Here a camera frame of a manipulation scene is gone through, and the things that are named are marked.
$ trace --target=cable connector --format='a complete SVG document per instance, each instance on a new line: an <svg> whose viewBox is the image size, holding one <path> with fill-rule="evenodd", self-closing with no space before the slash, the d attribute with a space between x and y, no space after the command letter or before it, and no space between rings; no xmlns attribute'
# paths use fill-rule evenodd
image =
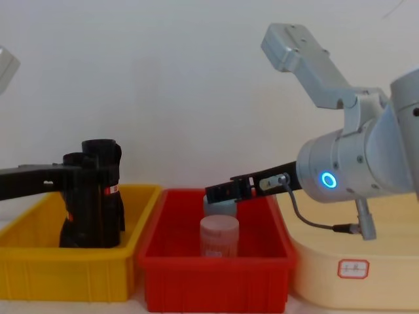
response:
<svg viewBox="0 0 419 314"><path fill-rule="evenodd" d="M332 226L334 232L342 234L360 234L361 228L359 224L335 224Z"/></svg>

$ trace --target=plastic container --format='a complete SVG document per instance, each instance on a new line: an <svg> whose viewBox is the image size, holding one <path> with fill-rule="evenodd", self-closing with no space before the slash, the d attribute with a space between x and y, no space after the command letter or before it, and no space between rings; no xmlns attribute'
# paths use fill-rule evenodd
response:
<svg viewBox="0 0 419 314"><path fill-rule="evenodd" d="M201 256L236 257L239 223L228 215L212 215L201 219Z"/></svg>
<svg viewBox="0 0 419 314"><path fill-rule="evenodd" d="M134 253L160 187L121 186L126 231L112 249L59 248L66 215L59 193L48 195L0 232L0 299L126 301L139 269Z"/></svg>
<svg viewBox="0 0 419 314"><path fill-rule="evenodd" d="M151 312L281 313L296 257L273 198L238 204L238 257L200 256L204 190L167 190L139 264Z"/></svg>
<svg viewBox="0 0 419 314"><path fill-rule="evenodd" d="M354 201L318 203L302 190L296 191L295 197L308 220L324 224L357 221ZM278 202L299 255L292 278L296 295L339 313L343 309L419 311L419 208L415 194L368 200L377 229L373 241L307 226L295 216L288 195L279 195Z"/></svg>

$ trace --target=blue led ring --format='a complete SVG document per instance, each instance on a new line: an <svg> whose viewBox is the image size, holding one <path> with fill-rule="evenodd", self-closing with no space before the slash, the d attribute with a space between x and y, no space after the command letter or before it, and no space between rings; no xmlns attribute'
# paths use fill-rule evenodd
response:
<svg viewBox="0 0 419 314"><path fill-rule="evenodd" d="M321 182L327 188L336 188L338 183L336 182L336 178L330 172L323 172L321 174Z"/></svg>

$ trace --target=red plastic bin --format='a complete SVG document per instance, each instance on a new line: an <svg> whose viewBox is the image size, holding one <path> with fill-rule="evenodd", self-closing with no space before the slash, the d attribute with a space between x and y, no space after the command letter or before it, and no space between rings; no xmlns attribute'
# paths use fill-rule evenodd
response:
<svg viewBox="0 0 419 314"><path fill-rule="evenodd" d="M139 252L150 312L282 313L296 255L274 198L238 204L238 257L200 256L204 190L166 190Z"/></svg>

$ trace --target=black object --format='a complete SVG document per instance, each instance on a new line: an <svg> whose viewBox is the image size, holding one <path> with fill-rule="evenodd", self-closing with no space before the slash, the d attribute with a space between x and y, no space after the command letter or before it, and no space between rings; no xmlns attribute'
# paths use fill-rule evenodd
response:
<svg viewBox="0 0 419 314"><path fill-rule="evenodd" d="M120 146L112 139L93 139L82 142L82 151L98 157L100 182L103 246L114 247L120 242L120 231L125 231L124 204L118 189Z"/></svg>
<svg viewBox="0 0 419 314"><path fill-rule="evenodd" d="M68 212L60 247L117 246L125 229L118 191L120 146L100 139L82 147L84 152L65 155L63 164L0 170L0 200L60 191Z"/></svg>
<svg viewBox="0 0 419 314"><path fill-rule="evenodd" d="M332 230L334 232L340 232L342 234L361 233L361 230L354 230L354 226L357 226L357 225L356 224L334 224L332 226Z"/></svg>
<svg viewBox="0 0 419 314"><path fill-rule="evenodd" d="M231 181L227 183L209 186L206 188L208 203L217 203L227 200L243 201L255 197L287 192L282 186L277 186L269 190L262 190L259 186L261 180L283 173L289 175L289 187L292 190L300 190L301 185L297 178L296 165L296 162L290 162L288 164L249 173L247 175L239 175L231 178Z"/></svg>

